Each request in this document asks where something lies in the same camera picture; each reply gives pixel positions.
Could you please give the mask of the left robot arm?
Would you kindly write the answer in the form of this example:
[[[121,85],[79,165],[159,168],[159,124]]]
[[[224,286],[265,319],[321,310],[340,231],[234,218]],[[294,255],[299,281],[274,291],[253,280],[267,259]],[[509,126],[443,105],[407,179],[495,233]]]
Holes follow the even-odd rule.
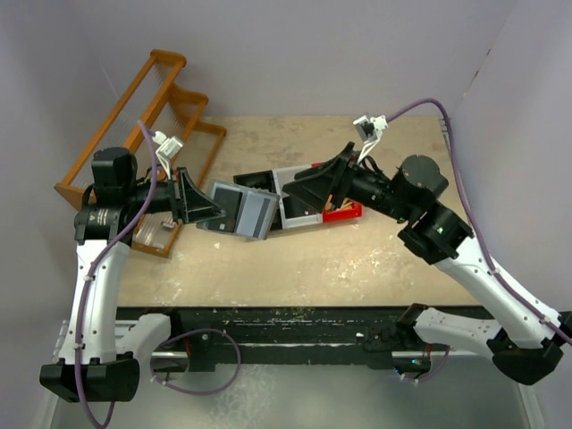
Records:
[[[176,223],[202,223],[225,215],[179,167],[174,178],[137,179],[137,159],[125,147],[97,151],[93,182],[74,219],[77,281],[71,318],[55,362],[42,366],[40,384],[71,403],[127,402],[139,387],[141,360],[153,341],[164,350],[183,342],[180,324],[144,315],[132,326],[116,312],[133,229],[145,214],[169,212]]]

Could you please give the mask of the grey card holder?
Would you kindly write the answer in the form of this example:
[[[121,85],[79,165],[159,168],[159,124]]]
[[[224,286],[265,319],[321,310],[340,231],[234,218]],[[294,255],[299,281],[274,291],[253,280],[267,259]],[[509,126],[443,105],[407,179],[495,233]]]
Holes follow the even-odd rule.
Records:
[[[219,180],[212,181],[206,194],[224,209],[224,216],[198,223],[198,229],[249,240],[267,239],[279,207],[277,194]]]

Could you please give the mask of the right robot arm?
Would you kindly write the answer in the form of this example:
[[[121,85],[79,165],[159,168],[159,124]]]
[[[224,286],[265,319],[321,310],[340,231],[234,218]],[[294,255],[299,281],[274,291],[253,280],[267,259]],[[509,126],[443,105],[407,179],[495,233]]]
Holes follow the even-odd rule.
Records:
[[[349,143],[333,159],[296,173],[282,189],[317,211],[349,199],[395,220],[403,227],[398,237],[405,248],[460,284],[490,315],[475,319],[413,304],[397,322],[399,343],[472,352],[524,385],[551,374],[571,337],[571,314],[542,303],[484,253],[476,232],[440,202],[449,182],[438,164],[408,156],[387,177],[357,158]]]

